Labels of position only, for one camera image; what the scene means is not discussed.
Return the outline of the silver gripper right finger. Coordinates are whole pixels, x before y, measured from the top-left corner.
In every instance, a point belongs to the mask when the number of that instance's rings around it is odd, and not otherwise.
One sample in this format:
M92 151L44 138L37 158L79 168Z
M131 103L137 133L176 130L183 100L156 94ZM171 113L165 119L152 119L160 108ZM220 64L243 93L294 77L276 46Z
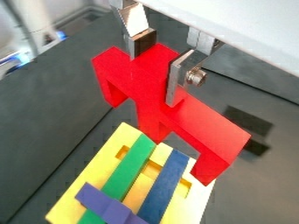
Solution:
M188 30L187 44L191 49L169 63L164 101L171 107L179 102L179 88L189 85L199 87L205 81L207 73L201 70L204 60L224 45L220 40L192 27Z

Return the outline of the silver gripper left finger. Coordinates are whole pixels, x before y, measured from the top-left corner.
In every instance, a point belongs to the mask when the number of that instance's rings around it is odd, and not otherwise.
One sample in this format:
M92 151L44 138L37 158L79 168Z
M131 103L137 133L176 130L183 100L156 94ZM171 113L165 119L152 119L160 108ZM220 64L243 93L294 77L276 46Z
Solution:
M156 43L156 30L149 27L145 8L135 0L108 0L124 33L131 59L144 53Z

